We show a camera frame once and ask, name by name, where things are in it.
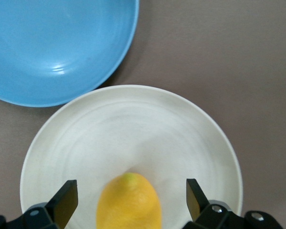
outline white plate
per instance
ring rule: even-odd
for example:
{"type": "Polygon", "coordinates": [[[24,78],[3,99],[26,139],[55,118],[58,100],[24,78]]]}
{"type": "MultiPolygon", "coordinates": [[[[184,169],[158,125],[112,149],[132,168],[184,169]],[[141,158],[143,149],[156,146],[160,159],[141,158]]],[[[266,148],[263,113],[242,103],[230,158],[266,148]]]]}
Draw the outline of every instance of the white plate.
{"type": "Polygon", "coordinates": [[[85,94],[45,123],[22,168],[22,211],[49,201],[66,180],[76,179],[79,205],[66,228],[95,228],[102,189],[126,171],[144,175],[155,187],[164,229],[191,220],[187,178],[196,178],[208,199],[241,213],[239,164],[219,126],[188,100],[138,85],[85,94]]]}

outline plate rim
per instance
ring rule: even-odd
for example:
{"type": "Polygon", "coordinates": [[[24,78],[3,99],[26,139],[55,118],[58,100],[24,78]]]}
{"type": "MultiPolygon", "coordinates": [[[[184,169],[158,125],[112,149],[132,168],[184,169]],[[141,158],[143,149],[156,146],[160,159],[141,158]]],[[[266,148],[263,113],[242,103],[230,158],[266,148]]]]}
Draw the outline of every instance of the plate rim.
{"type": "Polygon", "coordinates": [[[39,131],[37,132],[37,134],[35,135],[34,139],[32,140],[30,147],[26,153],[25,159],[23,161],[23,165],[21,168],[21,176],[20,176],[20,206],[21,206],[21,210],[24,213],[26,211],[26,209],[24,208],[24,203],[23,203],[23,180],[24,180],[24,173],[25,173],[25,167],[26,164],[29,160],[29,154],[32,151],[32,148],[35,144],[35,142],[37,141],[37,139],[39,138],[39,135],[43,132],[43,130],[45,128],[47,128],[47,125],[52,121],[52,119],[54,119],[56,116],[58,116],[61,112],[63,112],[65,109],[67,109],[70,105],[72,105],[73,103],[76,103],[78,101],[80,101],[81,99],[87,97],[87,96],[91,96],[92,94],[96,94],[98,92],[102,92],[102,91],[107,91],[107,90],[114,90],[114,89],[121,89],[121,88],[140,88],[140,89],[147,89],[147,90],[153,90],[153,91],[158,91],[161,93],[165,93],[168,94],[170,96],[174,96],[178,99],[181,99],[183,101],[185,101],[186,103],[188,103],[190,106],[194,107],[197,111],[199,111],[201,114],[204,115],[205,118],[208,119],[209,122],[211,122],[213,124],[213,126],[216,128],[216,130],[219,132],[219,134],[223,137],[225,143],[227,144],[231,156],[233,158],[234,161],[234,165],[236,167],[236,172],[237,172],[237,178],[238,178],[238,208],[237,211],[235,212],[235,214],[237,215],[241,215],[242,213],[242,207],[243,207],[243,198],[244,198],[244,186],[243,186],[243,178],[242,178],[242,172],[241,172],[241,168],[240,168],[240,164],[239,161],[237,159],[236,153],[233,149],[232,144],[230,143],[228,137],[226,136],[226,134],[223,132],[223,130],[220,128],[220,126],[217,124],[217,122],[215,122],[215,120],[208,114],[206,113],[202,108],[200,108],[199,106],[197,106],[196,104],[192,103],[190,100],[176,94],[173,92],[170,92],[168,90],[165,89],[161,89],[158,87],[153,87],[153,86],[147,86],[147,85],[140,85],[140,84],[124,84],[124,85],[114,85],[114,86],[108,86],[108,87],[104,87],[104,88],[99,88],[96,90],[93,90],[91,92],[88,92],[86,94],[83,94],[79,97],[77,97],[76,99],[68,102],[67,104],[65,104],[64,106],[62,106],[60,109],[58,109],[54,114],[51,115],[51,117],[42,125],[42,127],[39,129],[39,131]]]}

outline screw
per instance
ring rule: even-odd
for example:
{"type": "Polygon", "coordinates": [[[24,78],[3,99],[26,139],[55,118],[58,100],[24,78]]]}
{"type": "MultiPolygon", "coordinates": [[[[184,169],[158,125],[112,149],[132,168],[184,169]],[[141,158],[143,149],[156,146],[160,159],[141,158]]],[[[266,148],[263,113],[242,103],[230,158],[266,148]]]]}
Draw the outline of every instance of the screw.
{"type": "Polygon", "coordinates": [[[36,216],[39,213],[38,210],[34,210],[30,212],[30,216],[36,216]]]}
{"type": "Polygon", "coordinates": [[[212,206],[212,210],[217,212],[217,213],[221,213],[223,212],[223,210],[221,209],[221,207],[219,207],[218,205],[213,205],[212,206]]]}
{"type": "Polygon", "coordinates": [[[258,221],[263,221],[264,220],[264,217],[261,214],[259,214],[258,212],[252,212],[251,216],[253,218],[255,218],[256,220],[258,220],[258,221]]]}

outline plate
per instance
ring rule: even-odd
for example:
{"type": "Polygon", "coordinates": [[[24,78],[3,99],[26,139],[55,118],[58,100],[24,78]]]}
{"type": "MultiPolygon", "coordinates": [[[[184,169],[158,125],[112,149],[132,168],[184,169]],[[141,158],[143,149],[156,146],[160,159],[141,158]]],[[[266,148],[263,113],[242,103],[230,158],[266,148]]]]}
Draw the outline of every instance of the plate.
{"type": "Polygon", "coordinates": [[[0,99],[47,107],[101,85],[132,42],[139,0],[0,1],[0,99]]]}
{"type": "Polygon", "coordinates": [[[22,211],[76,179],[79,205],[67,228],[95,228],[101,191],[124,172],[140,173],[155,187],[165,229],[182,228],[191,219],[187,178],[196,178],[208,199],[241,213],[241,172],[223,131],[190,101],[140,85],[87,93],[44,124],[22,168],[22,211]]]}

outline blue plate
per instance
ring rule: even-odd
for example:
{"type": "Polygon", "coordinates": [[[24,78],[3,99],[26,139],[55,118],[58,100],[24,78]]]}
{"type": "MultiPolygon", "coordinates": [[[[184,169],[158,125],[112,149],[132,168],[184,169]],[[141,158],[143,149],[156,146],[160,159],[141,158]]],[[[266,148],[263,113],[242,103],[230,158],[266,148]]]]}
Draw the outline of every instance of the blue plate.
{"type": "Polygon", "coordinates": [[[47,107],[85,94],[121,63],[139,0],[0,0],[0,99],[47,107]]]}

